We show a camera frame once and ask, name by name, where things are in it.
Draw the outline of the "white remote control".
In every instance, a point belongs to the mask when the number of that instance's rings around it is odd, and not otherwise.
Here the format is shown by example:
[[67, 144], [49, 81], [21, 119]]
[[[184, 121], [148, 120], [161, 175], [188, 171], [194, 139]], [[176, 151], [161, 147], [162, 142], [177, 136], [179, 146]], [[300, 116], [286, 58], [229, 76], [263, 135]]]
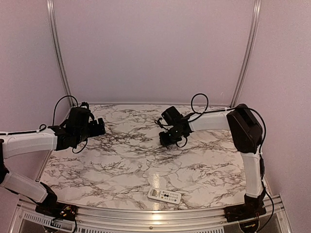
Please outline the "white remote control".
[[157, 189], [154, 187], [150, 188], [150, 190], [148, 191], [147, 197], [152, 200], [163, 201], [163, 202], [171, 203], [171, 204], [179, 204], [181, 202], [180, 193]]

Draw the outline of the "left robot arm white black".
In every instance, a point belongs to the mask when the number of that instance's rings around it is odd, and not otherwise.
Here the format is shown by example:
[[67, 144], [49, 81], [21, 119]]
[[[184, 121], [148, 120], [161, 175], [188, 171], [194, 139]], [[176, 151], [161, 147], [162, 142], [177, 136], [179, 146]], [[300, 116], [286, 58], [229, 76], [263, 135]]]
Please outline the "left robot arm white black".
[[12, 173], [5, 166], [4, 160], [38, 151], [60, 151], [75, 149], [89, 138], [105, 134], [102, 118], [95, 119], [91, 111], [84, 107], [72, 108], [68, 119], [61, 125], [41, 125], [38, 130], [24, 132], [5, 132], [0, 134], [0, 185], [17, 194], [21, 194], [51, 216], [61, 212], [57, 195], [46, 184], [28, 177]]

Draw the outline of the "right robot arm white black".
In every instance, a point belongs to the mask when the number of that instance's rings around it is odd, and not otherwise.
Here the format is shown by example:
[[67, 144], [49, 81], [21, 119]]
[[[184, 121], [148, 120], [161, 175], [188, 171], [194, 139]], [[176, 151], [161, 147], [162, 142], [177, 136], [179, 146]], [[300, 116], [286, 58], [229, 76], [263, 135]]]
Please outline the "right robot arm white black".
[[246, 104], [202, 113], [193, 111], [186, 116], [172, 106], [161, 114], [168, 129], [159, 133], [159, 141], [162, 146], [168, 147], [177, 144], [183, 138], [187, 139], [195, 131], [229, 130], [244, 164], [246, 193], [241, 214], [244, 217], [252, 217], [259, 210], [266, 194], [263, 184], [265, 167], [261, 154], [266, 128], [258, 122], [258, 116], [259, 114]]

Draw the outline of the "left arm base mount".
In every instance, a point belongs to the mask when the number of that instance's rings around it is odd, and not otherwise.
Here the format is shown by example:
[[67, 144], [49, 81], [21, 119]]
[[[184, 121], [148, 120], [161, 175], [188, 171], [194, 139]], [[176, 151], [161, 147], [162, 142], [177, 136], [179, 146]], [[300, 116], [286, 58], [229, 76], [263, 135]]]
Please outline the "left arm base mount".
[[74, 221], [78, 207], [76, 205], [57, 202], [55, 206], [40, 206], [37, 205], [35, 211], [37, 213], [51, 216], [56, 219], [64, 219]]

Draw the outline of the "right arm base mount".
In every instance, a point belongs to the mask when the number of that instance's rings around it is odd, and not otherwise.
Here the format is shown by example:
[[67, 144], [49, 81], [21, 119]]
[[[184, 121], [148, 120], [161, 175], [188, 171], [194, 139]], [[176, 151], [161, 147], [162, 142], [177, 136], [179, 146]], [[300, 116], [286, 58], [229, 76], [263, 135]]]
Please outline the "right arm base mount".
[[227, 222], [235, 222], [264, 215], [266, 214], [266, 209], [263, 204], [258, 208], [247, 206], [246, 204], [239, 204], [225, 207], [224, 212]]

